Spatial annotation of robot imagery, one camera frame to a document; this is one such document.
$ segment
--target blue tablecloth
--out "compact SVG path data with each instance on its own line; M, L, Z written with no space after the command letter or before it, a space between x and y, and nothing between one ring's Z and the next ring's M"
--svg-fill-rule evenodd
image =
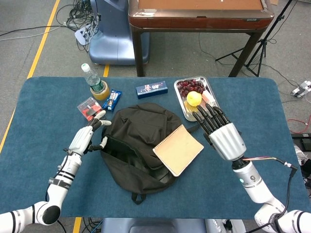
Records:
M186 127L173 83L177 78L106 78L123 92L115 111L155 102L176 113ZM168 93L137 99L135 87L165 80ZM271 155L298 165L277 86L265 78L210 78L219 105L246 143L246 156ZM86 125L77 106L90 97L83 78L39 77L27 80L0 154L0 213L31 206L44 199L49 177L57 171L75 133ZM231 170L204 140L205 149L165 191L147 195L135 205L130 193L112 179L100 153L88 153L63 203L62 216L253 218L253 203ZM100 142L97 131L93 142ZM274 161L255 162L271 192L283 203L290 169ZM300 171L294 177L289 209L310 211Z

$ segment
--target tripod stand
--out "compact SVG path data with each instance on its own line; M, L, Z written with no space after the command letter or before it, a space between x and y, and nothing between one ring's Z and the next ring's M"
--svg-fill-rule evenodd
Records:
M274 28L276 27L277 23L279 23L285 16L284 13L287 10L287 8L289 7L289 5L292 3L293 0L288 0L287 4L284 6L283 10L281 11L281 13L277 16L276 20L274 21L272 27L270 28L270 30L268 31L267 35L259 40L257 43L260 43L260 45L258 46L257 50L255 51L255 53L253 54L253 56L251 57L251 59L249 60L249 62L247 64L244 64L244 66L250 71L252 72L255 76L259 77L259 73L260 73L260 69L261 69L261 64L262 64L262 59L263 56L266 57L266 46L268 43L268 37L270 36L270 34L272 33L272 31L274 30ZM222 56L220 58L217 58L215 61L219 61L225 57L228 56L233 56L235 59L238 59L238 57L235 55L235 53L242 51L244 48L236 50L234 52L231 52L225 56ZM257 73L255 73L249 66L251 65L251 63L253 62L254 58L256 57L256 55L258 54L258 52L261 49L261 53L260 53L260 60L259 60L259 66L258 66L258 71Z

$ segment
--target table leg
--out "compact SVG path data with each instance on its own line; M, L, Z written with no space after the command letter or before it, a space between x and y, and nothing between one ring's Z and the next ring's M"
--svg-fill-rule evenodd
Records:
M255 45L257 44L257 42L259 41L259 39L261 38L263 32L260 33L252 33L252 35L249 37L242 53L240 54L237 62L235 63L235 65L233 66L229 77L236 77L239 73L239 71L242 69L243 65L245 64L247 58L249 57L249 55L251 54L251 52L253 51Z
M140 32L132 32L137 76L144 77L145 74L142 61L142 47L140 35L141 35Z

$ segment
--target small box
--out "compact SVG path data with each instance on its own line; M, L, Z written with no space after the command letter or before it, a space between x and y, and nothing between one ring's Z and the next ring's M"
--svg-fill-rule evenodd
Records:
M90 97L86 101L80 103L78 109L88 121L91 121L97 113L103 110L93 97Z
M165 81L136 87L138 99L167 93Z

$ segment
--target brown notebook cover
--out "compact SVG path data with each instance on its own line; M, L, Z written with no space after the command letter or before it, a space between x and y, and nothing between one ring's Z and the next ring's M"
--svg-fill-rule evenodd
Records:
M179 176L203 148L181 125L153 151L174 176Z

